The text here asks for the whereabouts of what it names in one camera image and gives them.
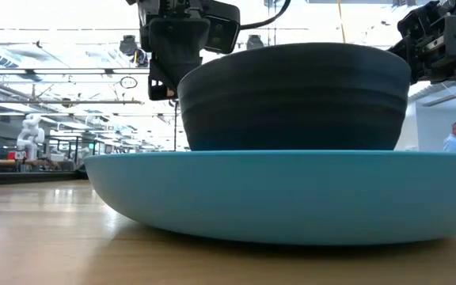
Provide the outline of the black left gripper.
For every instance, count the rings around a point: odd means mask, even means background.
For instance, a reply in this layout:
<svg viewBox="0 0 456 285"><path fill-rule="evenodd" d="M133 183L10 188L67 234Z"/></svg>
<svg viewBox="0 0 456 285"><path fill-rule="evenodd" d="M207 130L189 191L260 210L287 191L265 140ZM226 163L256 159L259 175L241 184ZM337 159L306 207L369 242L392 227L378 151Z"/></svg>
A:
<svg viewBox="0 0 456 285"><path fill-rule="evenodd" d="M203 0L127 0L139 12L140 47L151 51L151 100L177 97L181 79L201 64L210 28Z"/></svg>

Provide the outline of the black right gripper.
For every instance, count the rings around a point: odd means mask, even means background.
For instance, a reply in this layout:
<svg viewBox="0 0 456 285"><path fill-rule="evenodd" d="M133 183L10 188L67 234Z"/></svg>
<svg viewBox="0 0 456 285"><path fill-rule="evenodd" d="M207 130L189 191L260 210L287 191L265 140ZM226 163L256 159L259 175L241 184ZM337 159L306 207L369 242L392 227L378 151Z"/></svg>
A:
<svg viewBox="0 0 456 285"><path fill-rule="evenodd" d="M432 28L432 33L416 38L414 63L408 38L388 49L407 63L410 82L456 81L456 10L435 22Z"/></svg>

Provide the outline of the black bowl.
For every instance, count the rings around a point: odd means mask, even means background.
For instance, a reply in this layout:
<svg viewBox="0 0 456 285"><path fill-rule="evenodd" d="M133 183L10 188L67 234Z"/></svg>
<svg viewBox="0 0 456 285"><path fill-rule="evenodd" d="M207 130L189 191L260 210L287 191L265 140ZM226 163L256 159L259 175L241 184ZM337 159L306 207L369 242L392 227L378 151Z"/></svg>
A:
<svg viewBox="0 0 456 285"><path fill-rule="evenodd" d="M284 44L205 63L178 95L192 150L392 150L410 78L374 47Z"/></svg>

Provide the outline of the black ceiling-hung device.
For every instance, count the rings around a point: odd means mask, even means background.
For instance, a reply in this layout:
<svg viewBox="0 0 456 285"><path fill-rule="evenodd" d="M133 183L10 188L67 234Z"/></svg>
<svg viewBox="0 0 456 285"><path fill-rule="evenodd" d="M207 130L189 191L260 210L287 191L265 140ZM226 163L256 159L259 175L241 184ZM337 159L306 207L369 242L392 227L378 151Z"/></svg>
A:
<svg viewBox="0 0 456 285"><path fill-rule="evenodd" d="M137 67L148 67L147 53L138 46L134 35L124 35L120 41L119 50L129 58L129 62Z"/></svg>

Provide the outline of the grey ceiling-hung device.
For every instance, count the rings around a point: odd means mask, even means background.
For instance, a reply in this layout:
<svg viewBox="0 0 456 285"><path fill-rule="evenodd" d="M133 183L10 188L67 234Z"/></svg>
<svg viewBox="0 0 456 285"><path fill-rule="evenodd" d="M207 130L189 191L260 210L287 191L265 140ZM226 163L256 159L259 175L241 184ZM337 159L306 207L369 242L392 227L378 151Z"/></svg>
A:
<svg viewBox="0 0 456 285"><path fill-rule="evenodd" d="M248 36L245 46L247 50L253 50L257 48L263 48L264 43L260 35L251 34Z"/></svg>

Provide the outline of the blue round plate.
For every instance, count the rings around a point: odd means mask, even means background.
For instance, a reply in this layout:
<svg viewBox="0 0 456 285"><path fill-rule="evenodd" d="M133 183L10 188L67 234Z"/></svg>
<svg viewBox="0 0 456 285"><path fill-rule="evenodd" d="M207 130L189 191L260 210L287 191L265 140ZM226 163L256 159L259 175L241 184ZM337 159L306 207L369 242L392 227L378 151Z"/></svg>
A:
<svg viewBox="0 0 456 285"><path fill-rule="evenodd" d="M162 230L283 245L456 235L456 153L193 151L91 156L113 210Z"/></svg>

